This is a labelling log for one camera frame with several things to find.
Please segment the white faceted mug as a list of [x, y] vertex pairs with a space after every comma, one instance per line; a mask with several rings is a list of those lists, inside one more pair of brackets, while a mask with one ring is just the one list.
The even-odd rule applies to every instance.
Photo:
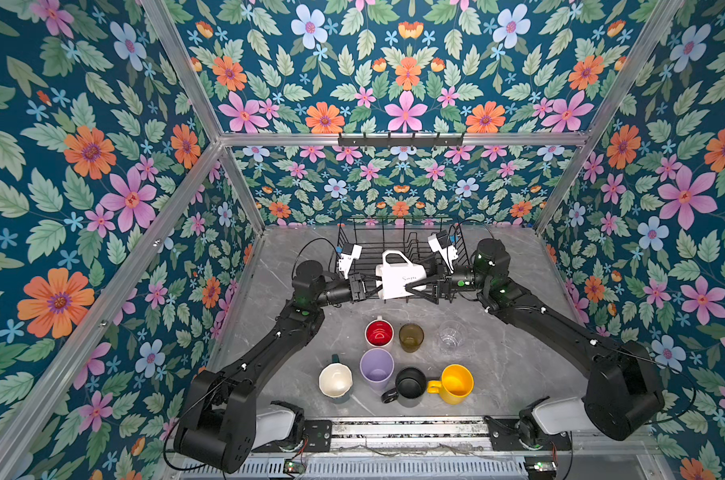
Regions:
[[382, 300], [413, 296], [406, 290], [410, 283], [424, 280], [427, 272], [424, 266], [414, 264], [402, 251], [385, 250], [382, 262], [375, 269], [378, 296]]

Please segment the black wire dish rack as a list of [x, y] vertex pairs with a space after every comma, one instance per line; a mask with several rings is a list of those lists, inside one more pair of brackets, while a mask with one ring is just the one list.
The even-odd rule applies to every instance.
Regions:
[[458, 258], [454, 266], [468, 266], [461, 222], [449, 216], [366, 216], [352, 215], [342, 218], [336, 234], [336, 252], [354, 254], [354, 246], [360, 247], [360, 255], [352, 260], [350, 273], [373, 276], [383, 263], [386, 250], [402, 252], [414, 264], [423, 264], [431, 272], [441, 258], [429, 245], [432, 235], [445, 232], [450, 244], [456, 248]]

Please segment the red interior white mug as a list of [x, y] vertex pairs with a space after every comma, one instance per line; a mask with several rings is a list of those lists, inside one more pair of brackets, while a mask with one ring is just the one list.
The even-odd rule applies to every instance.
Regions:
[[394, 337], [394, 327], [382, 316], [371, 321], [365, 329], [366, 342], [372, 348], [390, 349]]

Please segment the green mug cream interior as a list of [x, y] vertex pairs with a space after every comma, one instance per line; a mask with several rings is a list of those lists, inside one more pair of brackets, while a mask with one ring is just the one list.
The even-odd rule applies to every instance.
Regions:
[[318, 376], [318, 388], [324, 396], [336, 403], [344, 403], [354, 387], [352, 370], [340, 362], [338, 354], [332, 354], [332, 362]]

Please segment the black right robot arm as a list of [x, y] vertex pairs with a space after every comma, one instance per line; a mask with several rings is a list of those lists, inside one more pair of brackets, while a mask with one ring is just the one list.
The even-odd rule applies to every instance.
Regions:
[[520, 411], [516, 434], [524, 446], [534, 448], [549, 436], [575, 431], [598, 431], [623, 441], [664, 410], [658, 367], [642, 345], [600, 336], [560, 314], [512, 280], [510, 262], [498, 239], [481, 240], [467, 265], [456, 264], [448, 249], [440, 248], [425, 277], [403, 285], [408, 294], [432, 302], [474, 292], [488, 314], [536, 337], [585, 376], [583, 396], [545, 397]]

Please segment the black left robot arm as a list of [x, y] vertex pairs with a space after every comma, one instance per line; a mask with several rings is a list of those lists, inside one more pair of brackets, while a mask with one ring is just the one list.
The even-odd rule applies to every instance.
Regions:
[[373, 274], [327, 277], [318, 261], [294, 268], [292, 297], [272, 330], [235, 362], [218, 371], [204, 370], [192, 380], [176, 424], [174, 452], [232, 474], [252, 450], [304, 443], [304, 410], [280, 401], [260, 410], [260, 392], [318, 334], [326, 306], [365, 301], [378, 292], [368, 288], [377, 279]]

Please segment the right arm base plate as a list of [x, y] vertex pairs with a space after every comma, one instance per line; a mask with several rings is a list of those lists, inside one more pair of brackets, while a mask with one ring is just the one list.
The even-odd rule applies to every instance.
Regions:
[[483, 421], [488, 427], [490, 442], [494, 450], [572, 450], [568, 433], [546, 434], [530, 419], [498, 418], [485, 415]]

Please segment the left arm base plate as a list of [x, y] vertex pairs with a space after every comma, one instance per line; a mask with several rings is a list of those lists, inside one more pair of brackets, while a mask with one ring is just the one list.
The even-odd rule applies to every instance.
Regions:
[[332, 420], [306, 420], [302, 434], [290, 434], [284, 440], [256, 448], [254, 453], [326, 453], [330, 452], [334, 423]]

